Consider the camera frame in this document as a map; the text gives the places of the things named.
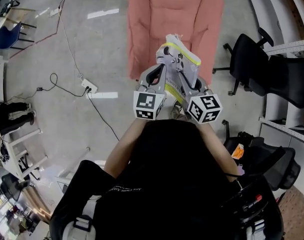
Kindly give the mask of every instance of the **buckle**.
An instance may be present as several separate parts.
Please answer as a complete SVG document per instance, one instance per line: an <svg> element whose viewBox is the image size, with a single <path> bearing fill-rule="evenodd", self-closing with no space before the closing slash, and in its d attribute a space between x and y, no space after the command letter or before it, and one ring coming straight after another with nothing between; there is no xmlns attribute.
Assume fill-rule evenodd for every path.
<svg viewBox="0 0 304 240"><path fill-rule="evenodd" d="M73 227L86 232L91 231L92 219L88 215L77 217L73 223Z"/></svg>

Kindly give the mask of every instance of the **pink chair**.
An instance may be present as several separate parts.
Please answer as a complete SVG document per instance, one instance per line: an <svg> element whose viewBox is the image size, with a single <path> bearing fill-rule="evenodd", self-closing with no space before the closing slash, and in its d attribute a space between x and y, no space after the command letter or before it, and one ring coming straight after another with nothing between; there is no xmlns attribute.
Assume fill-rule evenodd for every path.
<svg viewBox="0 0 304 240"><path fill-rule="evenodd" d="M184 45L202 61L199 75L212 80L223 0L128 0L129 77L156 63L167 34L182 35Z"/></svg>

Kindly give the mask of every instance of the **person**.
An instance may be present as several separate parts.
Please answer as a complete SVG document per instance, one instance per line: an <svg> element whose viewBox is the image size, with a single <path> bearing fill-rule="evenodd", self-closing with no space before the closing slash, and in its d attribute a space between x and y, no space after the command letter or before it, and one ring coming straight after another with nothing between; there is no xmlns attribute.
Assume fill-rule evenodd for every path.
<svg viewBox="0 0 304 240"><path fill-rule="evenodd" d="M19 111L30 110L31 105L23 102L13 102L10 104L0 102L0 138L11 131L18 129L25 123L34 124L36 112L32 111L21 115L16 119L9 119L9 114Z"/></svg>
<svg viewBox="0 0 304 240"><path fill-rule="evenodd" d="M80 163L50 220L53 240L98 199L96 239L232 239L220 207L237 165L209 124L135 119L106 160Z"/></svg>

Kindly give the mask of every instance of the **concrete floor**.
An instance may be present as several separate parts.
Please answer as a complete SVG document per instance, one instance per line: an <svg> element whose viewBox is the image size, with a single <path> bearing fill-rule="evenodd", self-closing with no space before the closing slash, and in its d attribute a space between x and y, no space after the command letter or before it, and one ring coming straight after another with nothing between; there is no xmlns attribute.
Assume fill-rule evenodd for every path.
<svg viewBox="0 0 304 240"><path fill-rule="evenodd" d="M100 92L118 92L118 99L95 99L94 103L104 119L121 137L134 120L132 110L133 90L136 82L126 77L127 0L65 0L61 19L49 18L51 9L61 0L19 0L21 7L37 9L28 23L37 25L27 29L28 38L36 43L26 50L4 53L9 58L6 69L6 98L14 95L32 95L37 87L50 88L51 73L58 75L58 85L82 94L84 88L77 78L78 72L68 50L63 24L77 66L85 78L98 86ZM47 10L35 18L35 15ZM87 19L87 14L119 8L119 13ZM222 47L234 46L238 36L246 33L258 40L256 17L249 0L225 0L225 8L218 41L215 67L228 67L230 55ZM227 92L234 79L227 71L213 75L212 90L219 95L224 110L213 128L224 139L221 120L230 121L232 134L239 131L258 135L258 117L264 99L240 86L236 96ZM102 121L85 97L74 97L58 88L38 92L28 100L37 111L37 124L24 125L18 133L28 133L40 127L43 134L24 143L35 160L47 154L42 164L41 180L36 184L42 198L53 210L61 198L53 177L90 147L91 160L106 160L117 143L110 128Z"/></svg>

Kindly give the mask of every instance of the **power strip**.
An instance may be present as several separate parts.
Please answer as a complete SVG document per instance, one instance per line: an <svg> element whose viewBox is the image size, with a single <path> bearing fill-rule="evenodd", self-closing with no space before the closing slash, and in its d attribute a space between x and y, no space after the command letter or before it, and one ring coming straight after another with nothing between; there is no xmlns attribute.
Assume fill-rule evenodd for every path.
<svg viewBox="0 0 304 240"><path fill-rule="evenodd" d="M54 15L58 14L61 11L62 11L62 8L56 8L56 9L52 10L50 12L50 17L53 17Z"/></svg>
<svg viewBox="0 0 304 240"><path fill-rule="evenodd" d="M97 91L97 87L94 85L94 84L92 84L90 81L88 81L88 80L86 80L86 79L84 79L83 80L83 82L82 82L82 86L84 87L84 88L86 88L86 87L90 87L90 93L96 93L96 91Z"/></svg>

